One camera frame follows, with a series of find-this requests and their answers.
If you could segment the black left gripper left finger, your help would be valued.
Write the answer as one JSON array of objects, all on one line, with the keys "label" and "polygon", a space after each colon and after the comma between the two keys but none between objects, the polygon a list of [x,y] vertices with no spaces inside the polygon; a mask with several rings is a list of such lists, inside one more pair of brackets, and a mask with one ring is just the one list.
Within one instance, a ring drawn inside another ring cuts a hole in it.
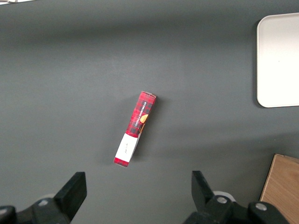
[{"label": "black left gripper left finger", "polygon": [[54,195],[37,200],[17,212],[12,205],[0,207],[2,224],[70,224],[87,196],[85,172],[76,172]]}]

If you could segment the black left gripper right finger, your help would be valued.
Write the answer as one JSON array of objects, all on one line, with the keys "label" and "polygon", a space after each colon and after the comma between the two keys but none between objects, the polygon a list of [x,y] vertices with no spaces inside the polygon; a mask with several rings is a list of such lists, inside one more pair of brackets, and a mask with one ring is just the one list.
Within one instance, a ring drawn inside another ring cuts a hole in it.
[{"label": "black left gripper right finger", "polygon": [[196,212],[185,224],[287,224],[283,214],[272,204],[255,201],[247,207],[210,188],[201,171],[192,171],[192,198]]}]

